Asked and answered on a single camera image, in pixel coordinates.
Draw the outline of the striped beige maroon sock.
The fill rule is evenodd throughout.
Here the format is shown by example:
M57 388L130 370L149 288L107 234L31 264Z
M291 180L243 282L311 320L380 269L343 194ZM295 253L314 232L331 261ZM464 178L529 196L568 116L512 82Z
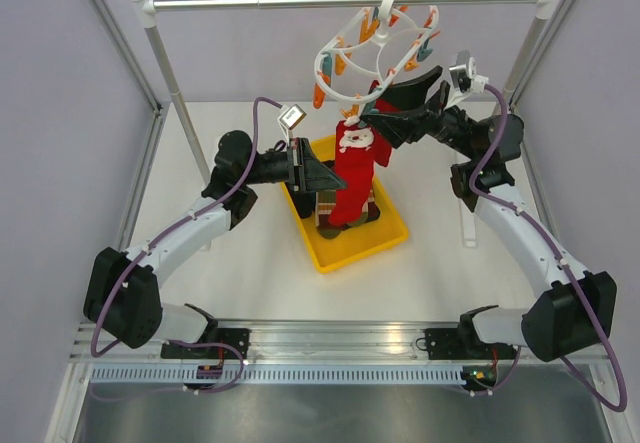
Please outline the striped beige maroon sock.
M374 188L371 187L367 201L363 205L359 222L361 224L371 223L378 220L380 215L381 211L376 203L375 191Z

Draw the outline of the red sock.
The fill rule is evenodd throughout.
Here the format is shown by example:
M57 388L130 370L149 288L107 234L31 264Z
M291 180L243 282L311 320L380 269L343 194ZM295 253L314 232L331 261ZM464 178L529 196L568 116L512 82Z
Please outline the red sock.
M386 167L389 164L392 146L357 116L338 123L335 140L334 172L347 186L336 191L336 204L329 223L341 227L361 217L368 202L374 165Z
M370 92L374 93L379 86L380 86L380 82L378 80L373 80L370 86ZM392 103L389 103L383 96L380 96L373 102L372 112L395 113L398 111L399 109L396 106L394 106Z

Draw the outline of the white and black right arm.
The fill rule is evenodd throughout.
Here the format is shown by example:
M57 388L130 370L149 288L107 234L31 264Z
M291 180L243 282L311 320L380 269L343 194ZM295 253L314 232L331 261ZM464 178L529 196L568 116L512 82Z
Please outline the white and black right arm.
M372 86L374 106L361 118L393 148L429 136L466 157L451 167L451 186L518 263L535 302L527 309L490 305L461 315L456 344L478 358L492 344L526 347L549 362L609 338L617 285L576 260L533 215L507 164L521 155L523 120L509 111L476 121L450 103L442 69Z

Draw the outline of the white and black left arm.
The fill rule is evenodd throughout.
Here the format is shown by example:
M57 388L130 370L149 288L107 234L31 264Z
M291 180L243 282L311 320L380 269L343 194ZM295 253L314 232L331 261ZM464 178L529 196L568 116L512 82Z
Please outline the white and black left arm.
M177 221L138 245L123 251L108 247L96 256L83 305L94 331L106 331L131 349L159 339L183 345L197 358L214 354L219 343L214 317L193 304L162 302L160 289L195 253L247 217L257 201L255 185L273 183L303 196L346 186L305 138L260 153L247 133L224 134L208 185Z

